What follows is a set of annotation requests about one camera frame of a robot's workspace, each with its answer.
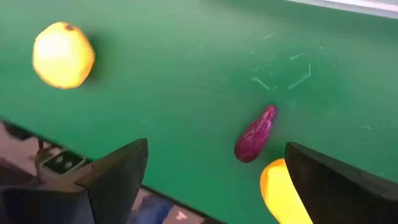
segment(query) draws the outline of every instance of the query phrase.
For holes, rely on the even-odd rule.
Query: yellow object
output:
[[[33,46],[34,70],[45,83],[58,88],[80,86],[94,60],[94,50],[84,33],[66,22],[47,27]]]
[[[267,208],[279,223],[312,223],[290,179],[285,159],[277,159],[264,169],[260,188]]]

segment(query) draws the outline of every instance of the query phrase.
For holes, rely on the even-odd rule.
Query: small eggplant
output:
[[[235,144],[235,156],[242,162],[253,161],[266,145],[277,108],[269,105],[260,118],[253,121]]]

